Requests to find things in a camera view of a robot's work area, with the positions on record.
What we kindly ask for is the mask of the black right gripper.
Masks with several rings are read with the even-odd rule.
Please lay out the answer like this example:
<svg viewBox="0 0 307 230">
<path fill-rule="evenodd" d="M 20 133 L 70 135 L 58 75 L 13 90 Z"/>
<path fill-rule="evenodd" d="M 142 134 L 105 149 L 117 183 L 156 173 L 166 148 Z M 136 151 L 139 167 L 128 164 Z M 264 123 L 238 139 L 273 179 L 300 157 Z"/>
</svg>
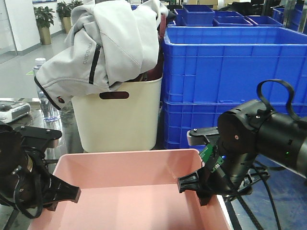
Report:
<svg viewBox="0 0 307 230">
<path fill-rule="evenodd" d="M 187 132 L 190 146 L 212 144 L 223 156 L 224 163 L 215 171 L 210 172 L 204 167 L 188 175 L 177 178 L 180 193 L 187 190 L 195 191 L 201 206 L 206 206 L 214 195 L 224 197 L 245 196 L 252 193 L 252 185 L 260 180 L 267 181 L 269 173 L 263 167 L 252 168 L 255 155 L 240 154 L 234 149 L 224 147 L 217 127 L 195 128 Z"/>
</svg>

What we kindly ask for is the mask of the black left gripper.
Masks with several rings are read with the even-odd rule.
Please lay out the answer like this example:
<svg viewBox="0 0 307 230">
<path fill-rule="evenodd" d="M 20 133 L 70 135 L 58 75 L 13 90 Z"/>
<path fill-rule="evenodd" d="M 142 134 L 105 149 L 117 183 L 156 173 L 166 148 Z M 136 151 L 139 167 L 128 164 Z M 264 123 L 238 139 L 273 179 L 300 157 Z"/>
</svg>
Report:
<svg viewBox="0 0 307 230">
<path fill-rule="evenodd" d="M 0 203 L 19 211 L 55 211 L 60 201 L 78 203 L 81 189 L 51 175 L 45 151 L 62 132 L 40 127 L 0 126 Z"/>
</svg>

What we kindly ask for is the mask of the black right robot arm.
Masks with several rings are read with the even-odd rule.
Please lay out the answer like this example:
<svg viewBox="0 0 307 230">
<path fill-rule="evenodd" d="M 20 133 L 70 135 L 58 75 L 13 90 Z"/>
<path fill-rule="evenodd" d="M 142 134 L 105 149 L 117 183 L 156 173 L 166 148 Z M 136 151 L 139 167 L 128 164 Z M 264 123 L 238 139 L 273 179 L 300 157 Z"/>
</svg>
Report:
<svg viewBox="0 0 307 230">
<path fill-rule="evenodd" d="M 227 199 L 250 194 L 254 181 L 248 175 L 261 154 L 283 167 L 307 175 L 307 120 L 266 109 L 251 100 L 218 118 L 216 127 L 187 132 L 190 145 L 204 145 L 203 166 L 177 180 L 180 192 L 195 191 L 205 206 L 213 195 Z"/>
</svg>

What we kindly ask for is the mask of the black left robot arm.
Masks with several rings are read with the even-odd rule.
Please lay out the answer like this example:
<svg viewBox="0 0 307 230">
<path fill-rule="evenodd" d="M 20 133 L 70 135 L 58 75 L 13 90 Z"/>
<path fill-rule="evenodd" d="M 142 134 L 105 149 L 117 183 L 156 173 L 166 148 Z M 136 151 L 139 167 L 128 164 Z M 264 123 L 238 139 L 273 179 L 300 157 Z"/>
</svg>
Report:
<svg viewBox="0 0 307 230">
<path fill-rule="evenodd" d="M 44 208 L 54 211 L 58 202 L 77 203 L 81 194 L 48 171 L 47 148 L 55 148 L 62 132 L 32 126 L 12 128 L 0 124 L 0 202 L 30 219 Z"/>
</svg>

